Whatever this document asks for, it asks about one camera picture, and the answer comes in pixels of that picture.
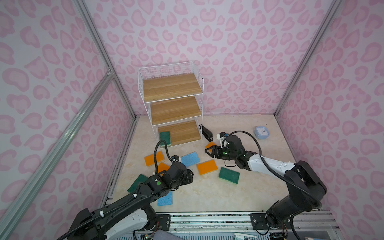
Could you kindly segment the green sponge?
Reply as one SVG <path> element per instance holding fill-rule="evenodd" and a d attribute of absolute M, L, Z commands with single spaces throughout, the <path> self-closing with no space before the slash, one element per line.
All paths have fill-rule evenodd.
<path fill-rule="evenodd" d="M 233 184 L 238 184 L 239 183 L 239 178 L 240 178 L 240 173 L 221 167 L 220 173 L 219 173 L 219 178 L 222 180 L 226 180 L 228 182 L 231 182 Z"/>
<path fill-rule="evenodd" d="M 160 132 L 160 140 L 164 140 L 167 143 L 167 146 L 170 147 L 172 145 L 171 143 L 171 132 L 170 131 L 165 131 L 165 132 Z"/>
<path fill-rule="evenodd" d="M 147 176 L 140 174 L 135 181 L 132 183 L 132 185 L 128 188 L 129 193 L 133 193 L 137 187 L 141 184 L 144 183 L 148 179 Z"/>

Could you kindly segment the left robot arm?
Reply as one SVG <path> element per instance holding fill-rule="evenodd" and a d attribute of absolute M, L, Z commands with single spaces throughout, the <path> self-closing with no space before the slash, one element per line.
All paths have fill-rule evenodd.
<path fill-rule="evenodd" d="M 172 165 L 167 171 L 159 172 L 157 150 L 165 146 L 166 154 Z M 87 208 L 80 211 L 70 229 L 59 237 L 60 240 L 105 240 L 107 232 L 123 219 L 137 210 L 143 210 L 155 224 L 157 215 L 150 210 L 151 203 L 176 191 L 179 187 L 191 184 L 194 173 L 176 158 L 170 157 L 167 142 L 160 140 L 154 149 L 155 174 L 140 183 L 133 193 L 116 202 L 90 212 Z"/>

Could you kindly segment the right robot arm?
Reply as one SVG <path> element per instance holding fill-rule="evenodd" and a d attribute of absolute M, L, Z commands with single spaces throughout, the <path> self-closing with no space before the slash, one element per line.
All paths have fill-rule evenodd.
<path fill-rule="evenodd" d="M 288 195 L 266 211 L 263 225 L 268 229 L 278 229 L 286 222 L 292 225 L 295 216 L 322 207 L 321 200 L 328 190 L 307 162 L 288 163 L 267 158 L 255 137 L 252 139 L 258 151 L 248 151 L 238 134 L 240 131 L 221 132 L 218 135 L 220 144 L 205 148 L 205 153 L 214 159 L 234 161 L 242 170 L 276 177 L 287 185 Z"/>

